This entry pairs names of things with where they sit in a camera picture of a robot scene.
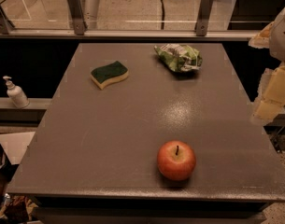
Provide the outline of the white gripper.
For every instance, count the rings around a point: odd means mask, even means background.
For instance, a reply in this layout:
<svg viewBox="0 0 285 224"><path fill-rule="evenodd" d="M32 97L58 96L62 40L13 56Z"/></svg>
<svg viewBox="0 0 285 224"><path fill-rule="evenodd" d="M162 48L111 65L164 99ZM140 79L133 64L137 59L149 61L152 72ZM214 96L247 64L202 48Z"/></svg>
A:
<svg viewBox="0 0 285 224"><path fill-rule="evenodd" d="M249 46L256 49L269 48L272 57L285 62L285 8L279 12L274 22L267 24L249 41ZM285 106L285 63L281 63L275 70L264 70L257 92L250 120L256 125L266 125Z"/></svg>

